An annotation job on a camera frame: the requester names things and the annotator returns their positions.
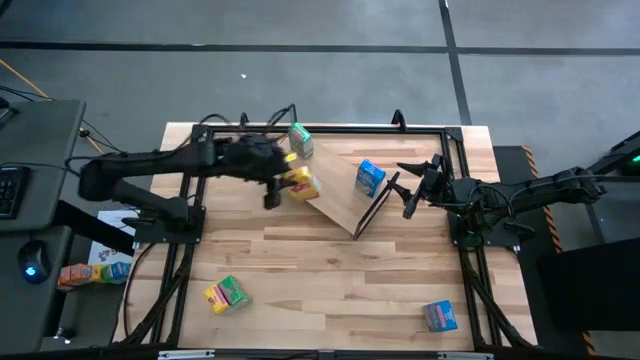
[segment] gray floor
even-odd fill
[[[635,0],[449,0],[449,6],[458,46],[640,47]],[[0,36],[446,45],[437,0],[21,0],[0,20]],[[0,58],[50,96],[86,100],[86,118],[129,151],[158,146],[168,121],[211,112],[237,119],[242,111],[264,119],[292,102],[302,121],[386,123],[400,108],[410,123],[460,124],[445,54],[0,50]],[[460,64],[473,124],[488,125],[497,145],[531,146],[541,173],[588,165],[638,130],[638,57],[463,55]],[[29,90],[3,69],[0,83]],[[93,153],[79,143],[77,154]],[[65,188],[72,202],[94,212],[112,206],[82,202],[75,185],[70,180]],[[565,248],[594,243],[584,207],[553,212]],[[106,341],[99,333],[82,341]],[[640,358],[638,338],[594,334],[599,353]]]

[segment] computer mouse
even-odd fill
[[[18,266],[27,282],[40,284],[51,274],[51,263],[47,256],[47,244],[31,240],[18,251]]]

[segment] white paper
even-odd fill
[[[102,220],[103,222],[121,228],[120,230],[126,232],[127,234],[133,235],[135,234],[135,229],[130,226],[125,226],[122,222],[124,218],[130,217],[138,217],[138,213],[136,210],[107,210],[98,212],[98,220]],[[110,249],[98,242],[93,242],[91,244],[91,251],[89,252],[89,261],[88,265],[105,265],[105,264],[113,264],[116,262],[123,262],[127,264],[131,264],[132,258],[129,255],[125,255],[119,253],[113,249]]]

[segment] keyboard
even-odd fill
[[[0,168],[0,220],[18,216],[30,170],[24,166]]]

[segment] wooden table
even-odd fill
[[[498,181],[488,128],[462,129],[471,176]],[[177,146],[190,130],[191,124],[167,124],[163,149]],[[441,153],[432,135],[314,134],[313,139],[354,165],[368,158],[388,177],[400,171],[399,183],[412,190],[419,179],[395,163],[419,163]],[[176,196],[180,179],[156,176],[151,189]],[[392,194],[359,240],[352,241],[318,210],[286,194],[280,207],[266,211],[263,186],[236,179],[207,184],[205,235],[194,256],[180,347],[473,349],[460,260],[450,244],[445,211],[421,204],[413,219],[405,220],[402,202]],[[156,246],[135,276],[129,298],[132,327],[158,296],[166,251]],[[536,343],[515,256],[502,248],[486,253],[496,302],[524,338]],[[234,314],[214,315],[202,292],[229,274],[240,279],[254,303]],[[426,331],[421,307],[439,300],[453,303],[458,330]],[[479,299],[478,304],[489,339],[486,311]],[[170,303],[163,338],[172,308]],[[122,338],[120,322],[114,341]]]

